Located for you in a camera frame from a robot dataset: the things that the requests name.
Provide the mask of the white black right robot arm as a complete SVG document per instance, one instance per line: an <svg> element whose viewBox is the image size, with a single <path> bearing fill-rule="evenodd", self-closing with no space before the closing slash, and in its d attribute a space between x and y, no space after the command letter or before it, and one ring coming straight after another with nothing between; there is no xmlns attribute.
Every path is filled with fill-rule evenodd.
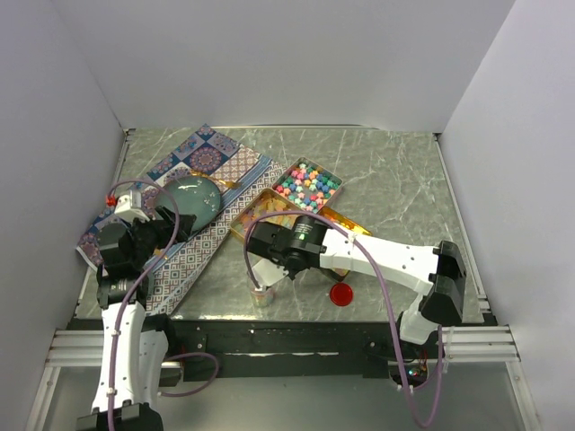
<svg viewBox="0 0 575 431"><path fill-rule="evenodd" d="M355 233L325 217L304 211L292 214L285 227L264 215L251 223L244 252L260 257L249 274L259 290L310 268L343 269L410 288L416 298L400 314L394 349L416 356L438 326L463 321L466 268L458 246L442 241L416 246Z"/></svg>

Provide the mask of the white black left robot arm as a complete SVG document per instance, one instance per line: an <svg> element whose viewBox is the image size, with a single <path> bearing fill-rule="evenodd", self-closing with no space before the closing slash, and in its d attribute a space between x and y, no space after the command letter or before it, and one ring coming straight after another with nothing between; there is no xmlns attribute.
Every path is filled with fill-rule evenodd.
<svg viewBox="0 0 575 431"><path fill-rule="evenodd" d="M179 339L166 314L146 316L149 280L144 266L155 251L186 242L196 217L176 215L166 207L156 212L155 220L108 224L97 235L102 363L91 412L76 421L78 430L164 427L155 402L162 363L176 355Z"/></svg>

